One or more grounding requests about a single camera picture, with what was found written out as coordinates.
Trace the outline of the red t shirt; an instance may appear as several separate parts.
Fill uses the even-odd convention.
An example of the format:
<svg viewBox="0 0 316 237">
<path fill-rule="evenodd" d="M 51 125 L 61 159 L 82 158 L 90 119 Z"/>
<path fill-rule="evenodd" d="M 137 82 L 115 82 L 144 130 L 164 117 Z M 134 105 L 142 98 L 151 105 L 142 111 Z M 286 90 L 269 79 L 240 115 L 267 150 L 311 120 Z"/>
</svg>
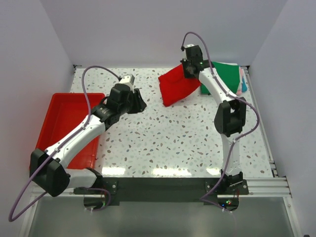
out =
<svg viewBox="0 0 316 237">
<path fill-rule="evenodd" d="M 165 107 L 169 107 L 188 97 L 201 86 L 198 79 L 184 76 L 181 64 L 159 76 L 158 80 L 162 103 Z"/>
</svg>

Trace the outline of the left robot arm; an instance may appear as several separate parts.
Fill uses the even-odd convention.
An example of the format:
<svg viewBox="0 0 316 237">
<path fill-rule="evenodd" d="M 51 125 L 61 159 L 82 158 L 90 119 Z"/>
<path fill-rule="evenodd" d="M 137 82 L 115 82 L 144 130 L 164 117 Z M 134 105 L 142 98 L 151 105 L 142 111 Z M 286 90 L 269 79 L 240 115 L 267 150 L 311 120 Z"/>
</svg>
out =
<svg viewBox="0 0 316 237">
<path fill-rule="evenodd" d="M 141 113 L 146 108 L 140 90 L 126 83 L 116 84 L 110 95 L 95 106 L 73 131 L 56 144 L 31 153 L 30 179 L 52 197 L 68 188 L 86 188 L 96 194 L 102 189 L 102 175 L 92 168 L 68 169 L 72 159 L 93 139 L 119 121 L 120 116 Z"/>
</svg>

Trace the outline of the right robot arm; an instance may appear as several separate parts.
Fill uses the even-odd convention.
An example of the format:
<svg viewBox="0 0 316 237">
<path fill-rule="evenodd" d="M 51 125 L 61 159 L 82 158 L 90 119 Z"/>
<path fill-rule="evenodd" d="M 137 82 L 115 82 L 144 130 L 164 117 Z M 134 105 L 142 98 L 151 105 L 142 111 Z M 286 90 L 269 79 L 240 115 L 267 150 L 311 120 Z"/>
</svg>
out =
<svg viewBox="0 0 316 237">
<path fill-rule="evenodd" d="M 202 50 L 198 45 L 188 44 L 182 46 L 181 50 L 184 52 L 181 60 L 184 76 L 198 79 L 217 103 L 214 126 L 222 139 L 223 166 L 221 177 L 203 198 L 218 189 L 226 194 L 231 194 L 237 189 L 237 185 L 243 182 L 237 137 L 245 125 L 246 105 L 239 101 L 237 96 L 225 85 L 215 66 L 204 60 Z"/>
</svg>

